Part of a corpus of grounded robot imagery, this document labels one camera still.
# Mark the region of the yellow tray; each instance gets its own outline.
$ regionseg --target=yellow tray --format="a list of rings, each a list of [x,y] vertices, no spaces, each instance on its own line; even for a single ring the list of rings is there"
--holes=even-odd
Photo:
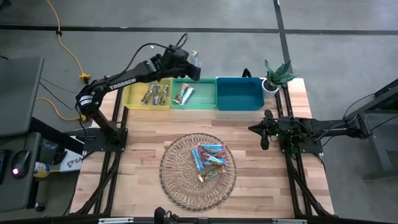
[[[141,103],[142,97],[148,91],[150,84],[160,85],[160,90],[163,91],[164,85],[169,85],[169,92],[165,105],[152,105],[153,96],[150,98],[148,105]],[[172,92],[172,85],[170,78],[164,78],[160,82],[152,83],[135,83],[124,88],[123,105],[129,109],[137,110],[169,110],[170,109],[170,94]]]

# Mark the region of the butcher block tabletop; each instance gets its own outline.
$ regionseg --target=butcher block tabletop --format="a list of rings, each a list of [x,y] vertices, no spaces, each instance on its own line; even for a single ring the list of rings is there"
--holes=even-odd
[[[311,118],[302,78],[289,82],[289,93],[294,116]],[[281,98],[287,115],[282,92]],[[115,99],[116,91],[108,93],[101,105],[100,110],[108,119],[112,117]],[[275,98],[265,102],[259,111],[129,110],[127,146],[121,156],[111,215],[153,217],[154,210],[161,206],[180,217],[294,217],[285,157],[279,144],[270,141],[269,150],[262,150],[261,137],[248,130],[248,126],[261,121],[265,109],[277,117]],[[165,150],[173,141],[190,133],[216,136],[231,150],[236,163],[237,178],[231,195],[220,205],[204,212],[191,212],[173,204],[159,180],[159,165]],[[103,152],[95,152],[83,161],[71,212],[80,209],[97,188],[103,158]],[[303,154],[302,160],[308,188],[323,207],[333,213],[322,163],[313,154]],[[108,187],[104,195],[101,211],[106,204]],[[298,197],[304,212],[300,190]]]

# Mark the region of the gray floor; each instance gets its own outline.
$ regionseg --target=gray floor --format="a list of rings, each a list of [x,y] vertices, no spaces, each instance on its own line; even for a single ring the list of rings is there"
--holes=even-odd
[[[0,12],[0,24],[55,25],[45,1],[13,1]],[[53,0],[61,23],[74,26],[277,28],[272,0]],[[287,29],[398,29],[394,0],[280,0]],[[175,43],[180,33],[64,32],[64,43],[94,78],[120,72],[134,51],[146,42]],[[340,119],[358,98],[395,80],[398,75],[397,36],[288,35],[295,73],[305,79],[312,114]],[[184,47],[199,51],[206,76],[240,76],[244,68],[264,76],[266,58],[274,67],[283,62],[278,34],[191,33]],[[160,52],[143,50],[137,62]],[[0,30],[0,55],[10,58],[41,55],[43,77],[79,91],[79,70],[50,31]],[[47,85],[68,105],[74,95]],[[38,96],[51,98],[43,89]],[[56,102],[61,114],[76,116]],[[78,123],[60,120],[46,102],[37,102],[34,115],[62,130]],[[341,217],[398,222],[398,179],[364,183],[362,176],[379,170],[367,141],[338,137],[325,150],[326,174],[335,213]],[[47,210],[2,213],[0,219],[61,215],[73,193],[76,174],[54,177],[48,187]]]

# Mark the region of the round woven basket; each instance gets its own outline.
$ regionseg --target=round woven basket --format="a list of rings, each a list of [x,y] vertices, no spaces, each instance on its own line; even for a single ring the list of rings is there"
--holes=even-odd
[[[225,146],[226,172],[200,182],[192,149],[198,144],[224,144],[209,134],[194,133],[180,137],[166,149],[160,162],[160,183],[166,195],[178,206],[191,211],[204,211],[219,205],[231,194],[236,181],[236,164]]]

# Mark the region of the green tray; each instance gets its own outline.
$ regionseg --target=green tray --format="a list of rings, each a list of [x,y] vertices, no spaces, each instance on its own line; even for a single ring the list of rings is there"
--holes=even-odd
[[[181,91],[183,83],[188,83],[194,88],[186,105],[174,102],[174,97]],[[187,78],[172,81],[172,108],[178,110],[213,110],[217,107],[217,81],[215,78],[202,78],[195,82]]]

